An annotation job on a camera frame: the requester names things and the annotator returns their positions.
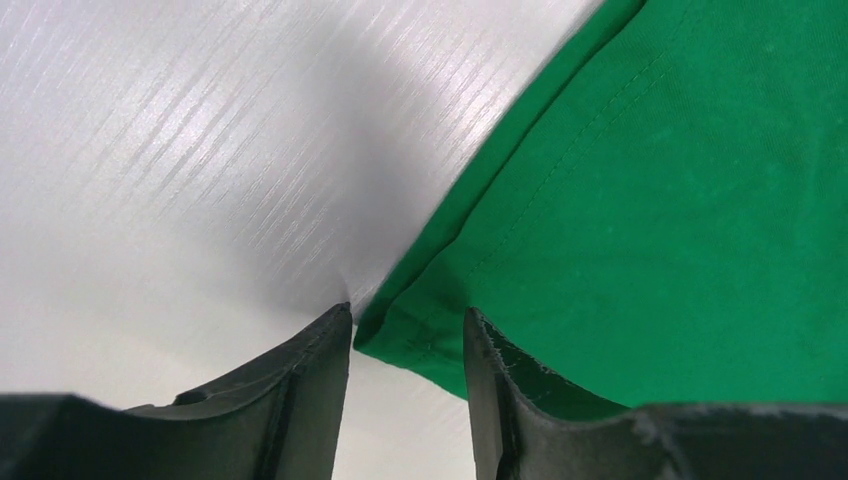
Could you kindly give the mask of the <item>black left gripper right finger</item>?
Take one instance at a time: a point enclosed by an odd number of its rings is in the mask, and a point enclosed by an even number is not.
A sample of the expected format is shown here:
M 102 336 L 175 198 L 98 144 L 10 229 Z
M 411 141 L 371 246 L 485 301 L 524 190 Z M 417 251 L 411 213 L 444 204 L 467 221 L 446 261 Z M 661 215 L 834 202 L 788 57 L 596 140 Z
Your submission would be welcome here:
M 847 408 L 660 403 L 628 408 L 560 376 L 483 313 L 463 324 L 480 479 L 843 479 Z

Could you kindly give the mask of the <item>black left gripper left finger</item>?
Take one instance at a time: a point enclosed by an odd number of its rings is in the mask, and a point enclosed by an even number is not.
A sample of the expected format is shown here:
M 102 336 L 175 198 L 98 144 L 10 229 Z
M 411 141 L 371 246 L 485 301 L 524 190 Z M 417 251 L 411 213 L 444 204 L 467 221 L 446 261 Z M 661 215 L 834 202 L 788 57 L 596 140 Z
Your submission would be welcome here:
M 352 316 L 331 307 L 291 339 L 166 406 L 74 394 L 1 398 L 5 479 L 329 479 Z

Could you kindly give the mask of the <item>green t shirt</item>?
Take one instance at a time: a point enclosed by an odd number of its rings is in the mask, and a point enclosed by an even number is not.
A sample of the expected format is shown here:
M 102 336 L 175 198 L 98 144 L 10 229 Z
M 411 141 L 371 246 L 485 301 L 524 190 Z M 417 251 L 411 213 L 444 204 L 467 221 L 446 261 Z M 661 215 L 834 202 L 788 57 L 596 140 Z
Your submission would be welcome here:
M 354 345 L 466 392 L 465 311 L 627 406 L 847 398 L 847 5 L 606 1 Z

